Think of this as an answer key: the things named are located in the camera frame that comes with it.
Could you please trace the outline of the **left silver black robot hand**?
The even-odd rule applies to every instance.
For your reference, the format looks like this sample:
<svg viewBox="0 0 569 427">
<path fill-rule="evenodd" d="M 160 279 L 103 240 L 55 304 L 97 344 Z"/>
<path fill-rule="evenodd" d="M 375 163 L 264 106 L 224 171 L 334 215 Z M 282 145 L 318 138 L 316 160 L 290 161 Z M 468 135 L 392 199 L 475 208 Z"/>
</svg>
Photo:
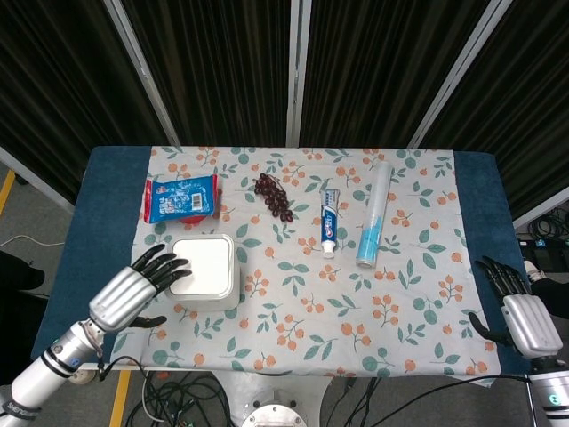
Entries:
<svg viewBox="0 0 569 427">
<path fill-rule="evenodd" d="M 167 253 L 164 244 L 151 247 L 95 295 L 89 303 L 90 320 L 106 333 L 161 326 L 166 317 L 144 318 L 141 313 L 174 282 L 190 276 L 188 266 L 188 260 Z"/>
</svg>

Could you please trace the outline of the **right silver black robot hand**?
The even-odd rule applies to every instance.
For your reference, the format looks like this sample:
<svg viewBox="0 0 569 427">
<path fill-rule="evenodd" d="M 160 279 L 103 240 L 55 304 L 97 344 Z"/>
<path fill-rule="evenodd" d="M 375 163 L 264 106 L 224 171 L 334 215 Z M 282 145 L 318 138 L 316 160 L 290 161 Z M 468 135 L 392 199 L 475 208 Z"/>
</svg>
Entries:
<svg viewBox="0 0 569 427">
<path fill-rule="evenodd" d="M 502 333 L 483 326 L 476 313 L 470 324 L 487 341 L 513 347 L 525 359 L 553 359 L 563 344 L 544 302 L 530 294 L 514 268 L 484 256 L 476 265 L 484 272 L 497 297 L 506 324 Z"/>
</svg>

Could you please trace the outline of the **white square container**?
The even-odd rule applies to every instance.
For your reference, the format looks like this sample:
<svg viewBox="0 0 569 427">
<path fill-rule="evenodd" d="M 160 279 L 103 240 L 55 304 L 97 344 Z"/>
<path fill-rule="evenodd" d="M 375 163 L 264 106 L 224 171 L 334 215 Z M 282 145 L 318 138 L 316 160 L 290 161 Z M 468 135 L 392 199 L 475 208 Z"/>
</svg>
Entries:
<svg viewBox="0 0 569 427">
<path fill-rule="evenodd" d="M 174 241 L 171 252 L 186 259 L 191 274 L 176 280 L 165 294 L 195 311 L 233 310 L 240 301 L 240 267 L 234 240 L 226 234 Z"/>
</svg>

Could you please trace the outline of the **black power strip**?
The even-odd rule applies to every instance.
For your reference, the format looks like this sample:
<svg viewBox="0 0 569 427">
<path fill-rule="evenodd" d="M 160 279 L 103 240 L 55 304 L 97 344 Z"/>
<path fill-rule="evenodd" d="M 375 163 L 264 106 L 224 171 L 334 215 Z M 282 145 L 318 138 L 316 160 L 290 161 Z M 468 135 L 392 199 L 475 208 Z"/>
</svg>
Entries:
<svg viewBox="0 0 569 427">
<path fill-rule="evenodd" d="M 569 239 L 520 240 L 519 245 L 525 260 L 545 272 L 569 272 Z"/>
</svg>

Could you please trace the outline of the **blue table cover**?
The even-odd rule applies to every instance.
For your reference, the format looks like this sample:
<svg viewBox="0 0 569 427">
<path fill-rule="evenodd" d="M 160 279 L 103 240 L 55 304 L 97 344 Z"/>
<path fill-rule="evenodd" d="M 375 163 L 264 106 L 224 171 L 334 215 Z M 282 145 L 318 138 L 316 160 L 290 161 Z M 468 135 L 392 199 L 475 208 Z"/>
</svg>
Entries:
<svg viewBox="0 0 569 427">
<path fill-rule="evenodd" d="M 147 171 L 152 149 L 97 148 L 92 153 L 34 355 L 40 354 L 72 323 L 84 318 L 89 301 L 118 271 L 140 256 L 132 255 L 132 242 L 138 223 L 144 222 L 143 196 L 146 180 L 150 180 Z M 502 330 L 505 323 L 499 304 L 476 262 L 490 256 L 521 268 L 509 204 L 494 157 L 484 153 L 454 153 L 458 156 L 456 181 L 469 259 L 482 302 L 483 314 L 478 317 L 484 325 Z M 221 195 L 219 178 L 219 204 L 213 216 L 220 210 Z M 106 358 L 134 359 L 113 355 L 119 334 L 107 336 Z M 527 369 L 527 363 L 514 350 L 493 344 L 501 364 L 498 374 L 521 374 Z"/>
</svg>

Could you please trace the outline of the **yellow floor tape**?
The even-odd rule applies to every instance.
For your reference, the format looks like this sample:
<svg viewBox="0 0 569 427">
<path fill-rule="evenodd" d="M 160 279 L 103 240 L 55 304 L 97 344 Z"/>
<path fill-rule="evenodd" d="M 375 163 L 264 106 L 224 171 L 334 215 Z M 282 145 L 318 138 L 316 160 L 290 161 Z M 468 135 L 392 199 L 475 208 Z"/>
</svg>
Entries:
<svg viewBox="0 0 569 427">
<path fill-rule="evenodd" d="M 113 407 L 108 427 L 121 427 L 124 417 L 124 410 L 128 395 L 131 372 L 123 370 L 118 376 L 116 385 L 116 393 L 113 401 Z"/>
</svg>

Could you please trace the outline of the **blue red snack bag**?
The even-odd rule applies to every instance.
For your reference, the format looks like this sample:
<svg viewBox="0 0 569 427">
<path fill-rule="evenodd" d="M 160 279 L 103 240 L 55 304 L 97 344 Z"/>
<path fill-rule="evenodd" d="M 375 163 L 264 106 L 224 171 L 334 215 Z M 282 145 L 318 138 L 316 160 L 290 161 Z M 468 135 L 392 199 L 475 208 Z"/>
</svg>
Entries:
<svg viewBox="0 0 569 427">
<path fill-rule="evenodd" d="M 218 197 L 217 174 L 168 182 L 146 180 L 143 220 L 198 224 L 216 212 Z"/>
</svg>

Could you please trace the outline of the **dark red grape bunch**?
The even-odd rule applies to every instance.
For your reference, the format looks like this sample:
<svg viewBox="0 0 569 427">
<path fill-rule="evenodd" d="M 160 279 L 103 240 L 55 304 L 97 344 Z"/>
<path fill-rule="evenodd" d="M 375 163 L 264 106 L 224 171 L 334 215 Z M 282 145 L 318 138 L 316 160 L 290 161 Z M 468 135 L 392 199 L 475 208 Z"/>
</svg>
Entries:
<svg viewBox="0 0 569 427">
<path fill-rule="evenodd" d="M 293 211 L 290 208 L 287 193 L 276 177 L 261 173 L 254 180 L 253 192 L 262 197 L 273 217 L 278 218 L 281 222 L 293 221 Z"/>
</svg>

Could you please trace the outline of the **floral patterned tablecloth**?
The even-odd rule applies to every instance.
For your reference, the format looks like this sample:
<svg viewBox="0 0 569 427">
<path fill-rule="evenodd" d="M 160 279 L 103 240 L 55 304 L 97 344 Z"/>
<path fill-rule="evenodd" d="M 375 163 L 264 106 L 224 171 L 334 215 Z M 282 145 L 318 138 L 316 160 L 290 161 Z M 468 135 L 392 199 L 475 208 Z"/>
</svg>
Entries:
<svg viewBox="0 0 569 427">
<path fill-rule="evenodd" d="M 154 244 L 223 233 L 236 245 L 240 301 L 195 311 L 158 296 L 164 325 L 127 329 L 112 353 L 149 367 L 264 374 L 495 375 L 496 346 L 468 314 L 483 314 L 456 181 L 456 153 L 422 149 L 153 148 L 147 176 L 179 181 L 217 174 L 219 212 L 197 225 L 139 222 L 132 255 Z M 392 167 L 374 268 L 356 257 L 372 181 Z M 261 173 L 276 177 L 292 222 L 254 194 Z M 338 189 L 334 257 L 321 247 L 321 195 Z"/>
</svg>

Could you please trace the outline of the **white blue toothpaste tube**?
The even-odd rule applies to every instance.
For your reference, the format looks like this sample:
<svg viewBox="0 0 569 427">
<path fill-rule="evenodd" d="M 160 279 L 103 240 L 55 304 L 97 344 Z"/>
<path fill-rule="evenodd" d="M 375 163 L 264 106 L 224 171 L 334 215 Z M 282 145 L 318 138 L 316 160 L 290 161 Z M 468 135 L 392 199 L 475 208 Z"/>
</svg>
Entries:
<svg viewBox="0 0 569 427">
<path fill-rule="evenodd" d="M 321 247 L 325 259 L 334 257 L 337 243 L 337 220 L 340 191 L 324 189 L 321 195 Z"/>
</svg>

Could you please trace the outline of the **black folding screen panels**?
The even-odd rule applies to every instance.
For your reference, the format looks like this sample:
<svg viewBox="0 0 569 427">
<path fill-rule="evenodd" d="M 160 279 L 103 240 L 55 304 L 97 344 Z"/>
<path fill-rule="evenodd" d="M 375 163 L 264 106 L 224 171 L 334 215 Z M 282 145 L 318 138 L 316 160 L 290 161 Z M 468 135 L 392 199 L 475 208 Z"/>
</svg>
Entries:
<svg viewBox="0 0 569 427">
<path fill-rule="evenodd" d="M 100 146 L 495 157 L 569 191 L 569 0 L 0 0 L 0 151 L 74 203 Z"/>
</svg>

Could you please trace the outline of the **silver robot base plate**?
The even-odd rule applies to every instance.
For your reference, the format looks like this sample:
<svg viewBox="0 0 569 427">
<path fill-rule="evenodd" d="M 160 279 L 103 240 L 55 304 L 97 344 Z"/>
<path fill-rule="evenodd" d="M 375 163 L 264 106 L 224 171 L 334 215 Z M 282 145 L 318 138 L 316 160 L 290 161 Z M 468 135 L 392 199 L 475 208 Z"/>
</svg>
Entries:
<svg viewBox="0 0 569 427">
<path fill-rule="evenodd" d="M 289 392 L 270 389 L 244 406 L 241 427 L 308 427 L 298 400 Z"/>
</svg>

